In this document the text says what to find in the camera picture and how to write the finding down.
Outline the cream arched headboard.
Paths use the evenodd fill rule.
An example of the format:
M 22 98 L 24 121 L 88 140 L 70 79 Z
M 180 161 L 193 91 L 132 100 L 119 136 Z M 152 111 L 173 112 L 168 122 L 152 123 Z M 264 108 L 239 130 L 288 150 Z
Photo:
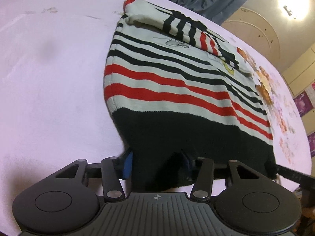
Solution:
M 241 7 L 221 26 L 248 47 L 243 50 L 259 67 L 277 70 L 280 60 L 280 42 L 273 26 L 259 13 Z

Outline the striped knit children sweater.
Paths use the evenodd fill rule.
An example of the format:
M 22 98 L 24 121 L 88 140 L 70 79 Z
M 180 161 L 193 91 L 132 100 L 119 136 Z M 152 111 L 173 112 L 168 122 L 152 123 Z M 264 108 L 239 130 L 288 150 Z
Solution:
M 107 56 L 104 95 L 133 151 L 138 192 L 191 185 L 184 153 L 234 159 L 275 179 L 273 136 L 241 49 L 182 12 L 125 0 Z

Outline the pink floral bed sheet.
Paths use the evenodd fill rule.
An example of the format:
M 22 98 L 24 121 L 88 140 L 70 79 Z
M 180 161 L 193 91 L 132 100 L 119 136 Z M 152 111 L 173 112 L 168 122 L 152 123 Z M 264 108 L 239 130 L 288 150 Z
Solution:
M 307 135 L 280 74 L 214 22 L 167 0 L 241 49 L 262 97 L 278 164 L 311 172 Z M 104 95 L 107 54 L 125 0 L 1 0 L 1 231 L 18 235 L 11 206 L 25 188 L 75 159 L 99 162 L 128 146 Z

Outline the cream wardrobe with stickers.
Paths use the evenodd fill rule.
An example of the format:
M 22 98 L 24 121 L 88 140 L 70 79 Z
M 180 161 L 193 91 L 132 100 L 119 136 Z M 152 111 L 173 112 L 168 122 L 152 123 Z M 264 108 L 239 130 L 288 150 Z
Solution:
M 282 73 L 307 133 L 314 157 L 314 45 Z

